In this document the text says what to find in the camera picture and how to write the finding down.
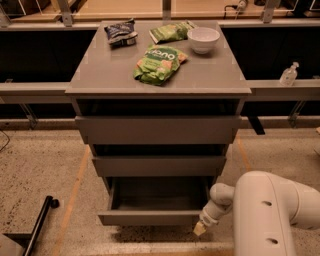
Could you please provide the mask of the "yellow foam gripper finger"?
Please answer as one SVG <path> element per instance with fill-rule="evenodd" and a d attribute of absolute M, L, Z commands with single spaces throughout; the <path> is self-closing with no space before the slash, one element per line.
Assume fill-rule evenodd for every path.
<path fill-rule="evenodd" d="M 207 231 L 207 226 L 202 221 L 198 221 L 193 229 L 193 233 L 196 236 L 201 236 L 206 231 Z"/>

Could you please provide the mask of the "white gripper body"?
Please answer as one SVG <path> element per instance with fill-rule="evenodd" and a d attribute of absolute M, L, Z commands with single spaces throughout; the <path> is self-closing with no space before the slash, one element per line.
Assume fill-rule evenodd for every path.
<path fill-rule="evenodd" d="M 199 219 L 204 227 L 211 227 L 213 224 L 218 224 L 222 216 L 230 212 L 229 205 L 216 204 L 209 201 L 202 209 Z"/>

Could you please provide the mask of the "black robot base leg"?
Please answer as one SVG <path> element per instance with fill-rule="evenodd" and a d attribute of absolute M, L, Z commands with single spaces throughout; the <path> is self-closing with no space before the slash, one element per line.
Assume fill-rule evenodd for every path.
<path fill-rule="evenodd" d="M 32 256 L 49 209 L 58 208 L 59 200 L 48 195 L 30 233 L 1 233 L 0 256 Z"/>

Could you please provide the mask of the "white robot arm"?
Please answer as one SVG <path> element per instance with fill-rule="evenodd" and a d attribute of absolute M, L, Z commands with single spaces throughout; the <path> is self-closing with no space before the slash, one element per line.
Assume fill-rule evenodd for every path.
<path fill-rule="evenodd" d="M 297 256 L 291 229 L 320 228 L 320 191 L 250 171 L 235 186 L 211 187 L 194 233 L 202 235 L 228 213 L 233 214 L 234 256 Z"/>

